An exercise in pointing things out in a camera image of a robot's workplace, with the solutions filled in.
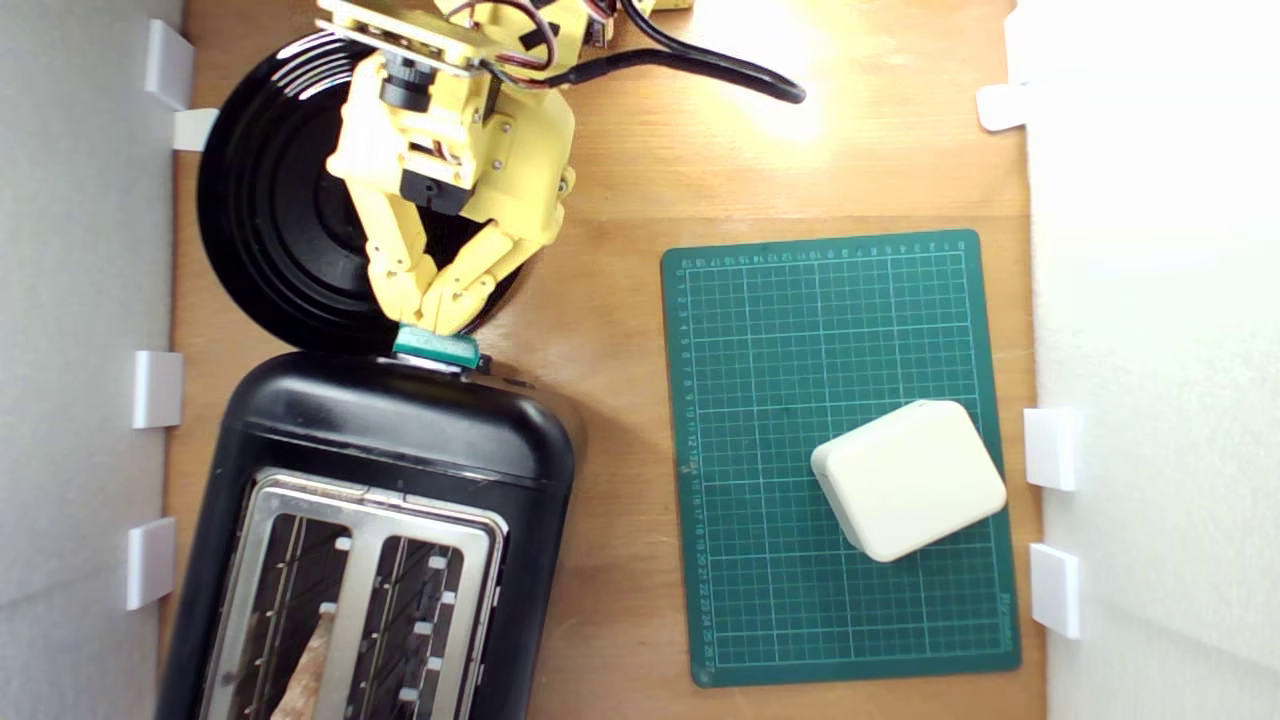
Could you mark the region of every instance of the white wall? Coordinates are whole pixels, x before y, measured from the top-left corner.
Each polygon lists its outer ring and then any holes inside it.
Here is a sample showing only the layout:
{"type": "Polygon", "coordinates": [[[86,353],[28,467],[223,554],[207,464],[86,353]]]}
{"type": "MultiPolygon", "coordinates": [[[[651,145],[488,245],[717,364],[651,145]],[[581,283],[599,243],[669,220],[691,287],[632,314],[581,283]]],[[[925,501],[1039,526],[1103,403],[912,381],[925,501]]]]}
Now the white wall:
{"type": "Polygon", "coordinates": [[[141,719],[155,607],[125,537],[161,509],[164,436],[132,430],[134,350],[165,350],[172,113],[147,19],[180,0],[0,4],[0,717],[141,719]]]}
{"type": "Polygon", "coordinates": [[[1083,416],[1051,720],[1280,717],[1274,4],[1024,0],[1041,406],[1083,416]]]}

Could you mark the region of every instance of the green cutting mat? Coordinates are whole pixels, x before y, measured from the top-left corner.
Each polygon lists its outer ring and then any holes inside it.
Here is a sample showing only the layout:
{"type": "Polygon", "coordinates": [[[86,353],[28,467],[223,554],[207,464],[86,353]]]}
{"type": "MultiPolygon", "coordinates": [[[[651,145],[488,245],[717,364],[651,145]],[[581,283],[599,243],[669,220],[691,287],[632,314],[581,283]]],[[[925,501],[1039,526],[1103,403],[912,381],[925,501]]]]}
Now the green cutting mat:
{"type": "Polygon", "coordinates": [[[978,236],[677,249],[662,278],[694,682],[1018,667],[1007,510],[879,564],[809,469],[928,397],[964,404],[1004,473],[978,236]]]}

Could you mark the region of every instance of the wooden surface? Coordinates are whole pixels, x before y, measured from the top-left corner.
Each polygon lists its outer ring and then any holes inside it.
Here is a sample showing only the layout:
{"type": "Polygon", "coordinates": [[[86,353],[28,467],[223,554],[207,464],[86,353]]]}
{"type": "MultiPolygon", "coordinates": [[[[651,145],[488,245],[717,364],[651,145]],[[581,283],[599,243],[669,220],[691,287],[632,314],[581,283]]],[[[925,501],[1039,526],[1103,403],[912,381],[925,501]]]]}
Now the wooden surface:
{"type": "MultiPolygon", "coordinates": [[[[196,106],[311,31],[312,5],[188,0],[196,106]]],[[[1025,158],[973,96],[1002,82],[1011,0],[699,0],[660,22],[809,90],[800,106],[659,69],[568,91],[577,188],[559,241],[480,333],[495,357],[573,397],[590,451],[564,533],[530,717],[1018,719],[1044,715],[1044,641],[1028,616],[1021,409],[1034,405],[1025,158]],[[1009,469],[1024,665],[1007,674],[701,691],[689,655],[658,260],[672,246],[973,227],[1009,469]]],[[[623,33],[626,44],[639,44],[623,33]]],[[[284,351],[224,295],[200,247],[197,156],[178,158],[174,346],[187,356],[166,511],[186,557],[234,384],[284,351]]]]}

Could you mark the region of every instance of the white bracket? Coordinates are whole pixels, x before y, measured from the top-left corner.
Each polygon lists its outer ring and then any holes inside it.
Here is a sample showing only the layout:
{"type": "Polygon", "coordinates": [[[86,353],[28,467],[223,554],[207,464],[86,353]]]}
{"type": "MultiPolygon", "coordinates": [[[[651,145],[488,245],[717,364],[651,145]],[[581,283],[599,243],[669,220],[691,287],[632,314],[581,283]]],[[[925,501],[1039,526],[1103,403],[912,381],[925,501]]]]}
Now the white bracket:
{"type": "Polygon", "coordinates": [[[1014,8],[1005,18],[1005,63],[1009,79],[1004,85],[978,88],[978,122],[988,132],[1001,132],[1027,124],[1030,92],[1027,86],[1034,68],[1036,38],[1029,10],[1014,8]]]}
{"type": "Polygon", "coordinates": [[[1074,492],[1075,443],[1079,433],[1080,418],[1073,410],[1042,407],[1023,410],[1027,482],[1043,488],[1074,492]]]}
{"type": "Polygon", "coordinates": [[[134,352],[133,429],[169,428],[182,423],[182,382],[180,352],[134,352]]]}
{"type": "Polygon", "coordinates": [[[179,110],[173,114],[173,149],[189,152],[204,152],[209,131],[218,120],[216,108],[198,110],[179,110]]]}
{"type": "Polygon", "coordinates": [[[196,49],[164,20],[152,19],[147,31],[146,91],[173,110],[191,105],[196,49]]]}
{"type": "Polygon", "coordinates": [[[1080,561],[1044,543],[1030,544],[1032,618],[1070,639],[1080,637],[1080,561]]]}
{"type": "Polygon", "coordinates": [[[137,610],[173,592],[178,523],[161,518],[129,530],[129,566],[124,607],[137,610]]]}
{"type": "Polygon", "coordinates": [[[143,88],[173,115],[173,149],[201,152],[218,109],[191,110],[196,49],[164,20],[151,19],[147,29],[147,74],[143,88]]]}

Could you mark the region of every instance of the black plate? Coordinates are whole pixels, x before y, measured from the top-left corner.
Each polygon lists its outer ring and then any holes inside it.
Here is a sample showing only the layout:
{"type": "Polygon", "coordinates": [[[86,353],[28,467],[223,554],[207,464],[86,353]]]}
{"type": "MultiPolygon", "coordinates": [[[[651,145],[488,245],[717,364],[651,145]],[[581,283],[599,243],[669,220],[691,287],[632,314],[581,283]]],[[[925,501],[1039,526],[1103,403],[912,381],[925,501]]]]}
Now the black plate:
{"type": "MultiPolygon", "coordinates": [[[[237,305],[303,350],[387,352],[397,324],[369,284],[365,233],[343,182],[325,170],[356,64],[371,53],[329,32],[264,59],[223,104],[200,163],[205,251],[237,305]]],[[[453,260],[480,224],[419,209],[428,254],[453,260]]],[[[472,332],[511,290],[498,283],[472,332]]]]}

